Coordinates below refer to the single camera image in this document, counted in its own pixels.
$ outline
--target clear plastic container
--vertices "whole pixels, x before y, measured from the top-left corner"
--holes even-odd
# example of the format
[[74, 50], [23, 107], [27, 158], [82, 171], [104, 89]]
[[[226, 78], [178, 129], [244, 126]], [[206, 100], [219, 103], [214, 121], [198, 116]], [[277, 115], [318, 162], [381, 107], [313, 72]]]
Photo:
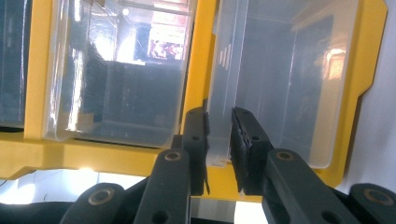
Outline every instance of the clear plastic container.
[[31, 0], [0, 1], [0, 126], [23, 128]]
[[234, 106], [274, 147], [315, 168], [332, 159], [358, 0], [230, 0], [219, 12], [208, 163], [228, 160]]
[[170, 147], [195, 4], [54, 0], [44, 137]]

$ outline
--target yellow plastic edge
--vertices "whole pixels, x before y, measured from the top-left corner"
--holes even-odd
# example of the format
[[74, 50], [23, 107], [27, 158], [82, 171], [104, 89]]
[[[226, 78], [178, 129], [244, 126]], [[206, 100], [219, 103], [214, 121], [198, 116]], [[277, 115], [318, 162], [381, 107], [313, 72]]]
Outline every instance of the yellow plastic edge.
[[360, 0], [332, 162], [326, 169], [315, 170], [333, 188], [343, 180], [358, 99], [373, 84], [386, 17], [383, 0]]
[[209, 93], [215, 42], [212, 31], [217, 2], [217, 0], [197, 2], [181, 127], [184, 127], [186, 113], [202, 106], [203, 100]]
[[[214, 48], [212, 26], [216, 1], [199, 0], [192, 41], [185, 110], [202, 105], [207, 97]], [[0, 178], [17, 179], [34, 170], [91, 168], [96, 172], [147, 176], [160, 150], [68, 140], [42, 139], [42, 120], [48, 73], [52, 1], [34, 1], [24, 133], [0, 134]], [[237, 192], [231, 164], [208, 167], [210, 199], [260, 202]]]

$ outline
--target yellow frame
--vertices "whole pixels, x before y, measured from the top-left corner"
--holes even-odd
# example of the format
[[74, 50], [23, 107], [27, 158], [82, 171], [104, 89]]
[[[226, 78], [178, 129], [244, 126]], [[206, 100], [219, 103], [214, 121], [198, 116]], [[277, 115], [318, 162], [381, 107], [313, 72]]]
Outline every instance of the yellow frame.
[[[217, 1], [198, 0], [184, 112], [202, 105], [207, 97]], [[42, 121], [50, 49], [52, 1], [33, 1], [24, 133], [0, 134], [0, 178], [16, 179], [34, 170], [80, 169], [125, 175], [149, 175], [160, 150], [68, 140], [42, 139]], [[358, 98], [371, 86], [387, 8], [382, 0], [361, 0], [351, 47], [346, 88], [331, 165], [315, 170], [335, 187], [343, 178]], [[260, 202], [237, 192], [231, 164], [208, 167], [211, 188], [206, 198]]]

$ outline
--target black object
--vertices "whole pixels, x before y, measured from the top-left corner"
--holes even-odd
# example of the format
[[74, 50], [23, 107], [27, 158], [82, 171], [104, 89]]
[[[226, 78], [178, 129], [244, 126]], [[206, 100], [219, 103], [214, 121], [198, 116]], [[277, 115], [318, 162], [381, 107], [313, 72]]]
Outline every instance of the black object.
[[295, 152], [274, 149], [247, 110], [233, 110], [231, 155], [238, 189], [262, 195], [269, 223], [394, 223], [396, 194], [361, 184], [327, 187]]

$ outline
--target black cable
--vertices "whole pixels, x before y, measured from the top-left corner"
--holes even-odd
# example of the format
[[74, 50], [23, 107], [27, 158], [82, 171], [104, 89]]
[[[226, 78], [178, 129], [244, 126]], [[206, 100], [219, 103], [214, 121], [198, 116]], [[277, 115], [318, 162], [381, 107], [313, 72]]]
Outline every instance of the black cable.
[[7, 180], [5, 180], [1, 185], [0, 185], [0, 187], [2, 187], [3, 185], [5, 185], [7, 183]]

